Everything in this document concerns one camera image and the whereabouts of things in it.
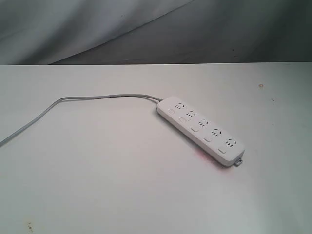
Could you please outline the white five-outlet power strip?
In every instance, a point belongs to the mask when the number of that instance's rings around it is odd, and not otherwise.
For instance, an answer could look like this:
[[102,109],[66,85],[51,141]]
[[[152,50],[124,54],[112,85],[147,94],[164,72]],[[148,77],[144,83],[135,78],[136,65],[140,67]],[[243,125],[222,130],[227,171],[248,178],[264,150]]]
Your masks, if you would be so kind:
[[239,166],[245,152],[243,143],[177,97],[160,101],[156,110],[222,166]]

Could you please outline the grey backdrop cloth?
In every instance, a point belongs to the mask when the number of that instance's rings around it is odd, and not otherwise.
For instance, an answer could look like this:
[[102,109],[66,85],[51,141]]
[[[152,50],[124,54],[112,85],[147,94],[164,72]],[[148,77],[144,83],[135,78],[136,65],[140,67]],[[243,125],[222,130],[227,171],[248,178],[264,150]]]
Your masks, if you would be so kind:
[[3,0],[2,65],[311,61],[309,0]]

